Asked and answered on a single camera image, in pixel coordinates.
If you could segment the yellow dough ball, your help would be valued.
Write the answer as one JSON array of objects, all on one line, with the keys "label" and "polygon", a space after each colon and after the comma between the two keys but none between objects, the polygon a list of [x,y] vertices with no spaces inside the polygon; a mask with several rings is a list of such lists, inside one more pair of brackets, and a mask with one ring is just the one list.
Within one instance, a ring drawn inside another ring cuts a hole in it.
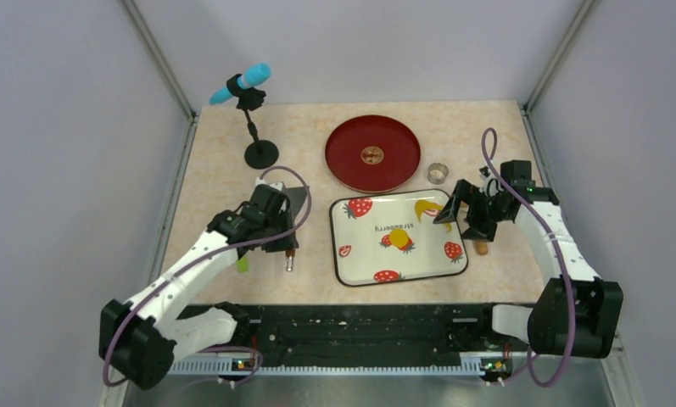
[{"label": "yellow dough ball", "polygon": [[388,241],[391,246],[404,250],[412,244],[412,240],[404,229],[394,229],[388,234]]}]

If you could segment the red round tray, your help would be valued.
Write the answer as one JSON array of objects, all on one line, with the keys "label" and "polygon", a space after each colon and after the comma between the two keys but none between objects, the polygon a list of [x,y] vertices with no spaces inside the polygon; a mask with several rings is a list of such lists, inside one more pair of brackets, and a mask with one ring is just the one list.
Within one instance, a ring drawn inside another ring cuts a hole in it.
[{"label": "red round tray", "polygon": [[338,125],[324,148],[327,168],[351,190],[393,191],[417,172],[422,149],[415,133],[384,115],[354,117]]}]

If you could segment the metal scraper wooden handle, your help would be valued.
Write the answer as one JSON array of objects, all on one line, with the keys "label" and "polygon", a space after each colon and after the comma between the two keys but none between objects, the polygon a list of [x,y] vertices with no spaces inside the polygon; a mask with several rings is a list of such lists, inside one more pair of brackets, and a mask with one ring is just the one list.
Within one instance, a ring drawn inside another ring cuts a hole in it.
[{"label": "metal scraper wooden handle", "polygon": [[[308,187],[287,187],[284,192],[288,196],[289,201],[289,213],[291,217],[290,227],[294,227],[294,224],[297,220],[300,210],[303,208],[306,200],[307,193],[309,191]],[[297,240],[296,233],[293,232],[287,237],[287,246],[285,249],[285,270],[287,272],[292,272],[294,268],[294,257],[299,243]]]}]

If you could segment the strawberry pattern white tray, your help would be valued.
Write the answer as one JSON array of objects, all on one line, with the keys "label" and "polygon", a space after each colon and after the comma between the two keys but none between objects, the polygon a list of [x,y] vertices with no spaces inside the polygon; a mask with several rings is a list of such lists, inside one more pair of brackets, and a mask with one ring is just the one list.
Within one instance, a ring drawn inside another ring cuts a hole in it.
[{"label": "strawberry pattern white tray", "polygon": [[[333,264],[347,287],[458,276],[469,259],[456,223],[433,219],[449,200],[439,189],[344,198],[330,208]],[[400,250],[388,234],[404,229],[412,244]]]}]

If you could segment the metal ring cutter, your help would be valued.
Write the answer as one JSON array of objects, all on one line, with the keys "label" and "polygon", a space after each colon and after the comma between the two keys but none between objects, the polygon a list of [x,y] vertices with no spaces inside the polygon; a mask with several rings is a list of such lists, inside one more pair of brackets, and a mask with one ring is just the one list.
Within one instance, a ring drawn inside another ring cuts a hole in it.
[{"label": "metal ring cutter", "polygon": [[442,163],[431,163],[427,168],[427,180],[433,185],[442,185],[449,175],[449,168]]}]

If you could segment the wooden roller pin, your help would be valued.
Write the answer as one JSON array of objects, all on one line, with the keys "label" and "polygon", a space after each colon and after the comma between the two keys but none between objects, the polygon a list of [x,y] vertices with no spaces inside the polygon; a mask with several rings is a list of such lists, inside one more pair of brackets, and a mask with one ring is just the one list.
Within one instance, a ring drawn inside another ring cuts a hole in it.
[{"label": "wooden roller pin", "polygon": [[475,241],[474,249],[478,255],[484,256],[489,253],[489,245],[486,242]]}]

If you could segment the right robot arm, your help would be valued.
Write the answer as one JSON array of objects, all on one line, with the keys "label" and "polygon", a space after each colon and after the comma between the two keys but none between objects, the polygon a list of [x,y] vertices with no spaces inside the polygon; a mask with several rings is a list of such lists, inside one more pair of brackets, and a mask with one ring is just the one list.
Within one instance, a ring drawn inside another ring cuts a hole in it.
[{"label": "right robot arm", "polygon": [[494,306],[492,316],[475,326],[478,343],[498,349],[514,337],[536,354],[551,355],[571,344],[572,357],[605,359],[617,330],[622,288],[602,279],[580,253],[559,199],[552,189],[536,185],[530,162],[506,161],[497,174],[489,167],[480,171],[484,184],[459,180],[435,223],[456,223],[465,206],[462,238],[491,243],[499,223],[510,221],[527,239],[545,288],[532,306]]}]

